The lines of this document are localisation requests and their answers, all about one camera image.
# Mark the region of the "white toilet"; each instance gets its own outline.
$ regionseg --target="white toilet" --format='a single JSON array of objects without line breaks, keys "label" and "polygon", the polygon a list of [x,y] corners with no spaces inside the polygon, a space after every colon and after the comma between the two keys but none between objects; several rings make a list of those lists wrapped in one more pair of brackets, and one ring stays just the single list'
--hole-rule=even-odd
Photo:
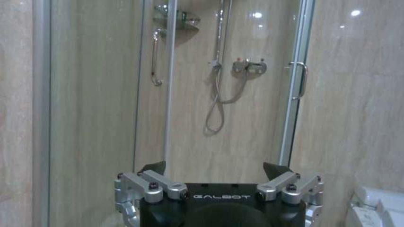
[{"label": "white toilet", "polygon": [[358,187],[346,227],[404,227],[404,193]]}]

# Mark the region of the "corner shelf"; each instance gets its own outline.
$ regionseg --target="corner shelf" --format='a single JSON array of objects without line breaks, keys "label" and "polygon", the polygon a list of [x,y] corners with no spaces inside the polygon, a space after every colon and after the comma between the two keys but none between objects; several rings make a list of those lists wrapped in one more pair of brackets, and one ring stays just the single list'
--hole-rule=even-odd
[{"label": "corner shelf", "polygon": [[[155,18],[154,21],[167,29],[167,17],[169,17],[169,9],[167,5],[155,6]],[[178,10],[178,30],[193,30],[199,31],[198,24],[202,19],[194,13]]]}]

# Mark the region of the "shower hose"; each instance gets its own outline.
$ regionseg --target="shower hose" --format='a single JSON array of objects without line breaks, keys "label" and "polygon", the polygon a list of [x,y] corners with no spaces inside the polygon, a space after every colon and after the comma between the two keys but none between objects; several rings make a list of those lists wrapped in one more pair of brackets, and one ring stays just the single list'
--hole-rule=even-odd
[{"label": "shower hose", "polygon": [[[247,73],[249,73],[249,70],[245,69],[243,70],[243,78],[242,78],[243,81],[242,81],[242,85],[238,89],[238,92],[237,92],[235,96],[231,99],[225,100],[222,98],[222,94],[221,94],[222,76],[223,76],[223,67],[222,67],[222,65],[215,66],[214,70],[217,72],[215,86],[214,86],[214,96],[213,96],[214,101],[213,101],[213,105],[211,105],[210,112],[209,112],[207,119],[206,119],[206,131],[210,132],[210,134],[213,134],[213,135],[215,135],[222,130],[222,128],[225,126],[225,123],[226,123],[226,114],[225,114],[223,105],[235,103],[242,97],[245,87],[246,87],[246,84],[247,84]],[[217,106],[218,106],[218,110],[219,110],[219,113],[221,113],[221,124],[219,124],[218,128],[214,128],[210,125],[210,121],[211,121],[211,117],[213,117],[214,110],[215,110]]]}]

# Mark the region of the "bathroom wall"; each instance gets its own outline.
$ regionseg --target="bathroom wall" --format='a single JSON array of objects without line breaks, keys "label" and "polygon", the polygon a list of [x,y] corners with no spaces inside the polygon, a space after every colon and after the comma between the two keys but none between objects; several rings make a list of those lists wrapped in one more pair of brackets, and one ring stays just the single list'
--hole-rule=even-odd
[{"label": "bathroom wall", "polygon": [[404,192],[403,12],[402,0],[318,1],[291,167],[326,175],[322,227],[343,226],[357,184]]},{"label": "bathroom wall", "polygon": [[0,1],[0,226],[33,225],[33,1]]},{"label": "bathroom wall", "polygon": [[[242,98],[225,106],[226,124],[214,136],[205,134],[205,123],[213,104],[210,62],[219,1],[181,0],[179,9],[195,13],[202,22],[199,32],[178,31],[177,37],[169,175],[186,182],[263,182],[263,162],[279,160],[299,1],[234,0],[225,97],[230,98],[238,88],[239,80],[231,75],[238,57],[253,61],[265,58],[269,71],[249,80]],[[211,124],[219,125],[218,111]]]},{"label": "bathroom wall", "polygon": [[50,225],[123,226],[133,171],[142,1],[53,1]]}]

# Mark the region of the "shower door handle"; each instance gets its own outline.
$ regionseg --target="shower door handle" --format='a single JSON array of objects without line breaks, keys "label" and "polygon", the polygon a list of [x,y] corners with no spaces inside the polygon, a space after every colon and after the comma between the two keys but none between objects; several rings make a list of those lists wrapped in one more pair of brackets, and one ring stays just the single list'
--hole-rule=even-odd
[{"label": "shower door handle", "polygon": [[157,71],[158,71],[158,52],[159,52],[159,40],[162,38],[162,34],[165,33],[165,30],[158,28],[154,31],[154,46],[153,46],[153,83],[157,87],[162,86],[163,81],[158,79]]},{"label": "shower door handle", "polygon": [[307,82],[309,82],[309,75],[310,75],[310,69],[309,69],[307,64],[303,63],[303,62],[297,62],[297,64],[303,67],[303,79],[302,79],[302,87],[301,87],[299,96],[293,97],[294,100],[298,100],[298,99],[301,99],[305,96],[306,85],[307,85]]}]

